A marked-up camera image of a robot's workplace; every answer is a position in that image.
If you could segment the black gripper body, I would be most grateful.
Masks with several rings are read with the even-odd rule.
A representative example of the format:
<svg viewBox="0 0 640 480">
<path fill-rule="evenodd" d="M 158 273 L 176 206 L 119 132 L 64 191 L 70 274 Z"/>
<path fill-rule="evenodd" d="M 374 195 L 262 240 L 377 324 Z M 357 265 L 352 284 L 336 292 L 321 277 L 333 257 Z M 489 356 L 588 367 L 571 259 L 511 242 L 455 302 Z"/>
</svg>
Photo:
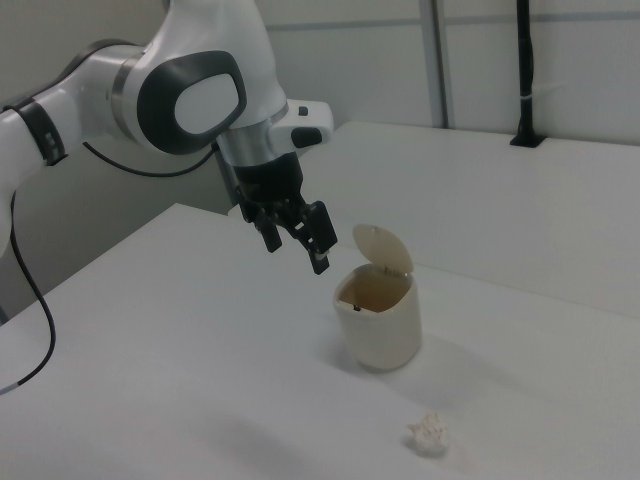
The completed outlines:
<svg viewBox="0 0 640 480">
<path fill-rule="evenodd" d="M 301 195 L 303 173 L 296 153 L 257 166 L 234 167 L 242 215 L 254 221 L 261 210 L 270 218 L 298 220 L 306 205 Z"/>
</svg>

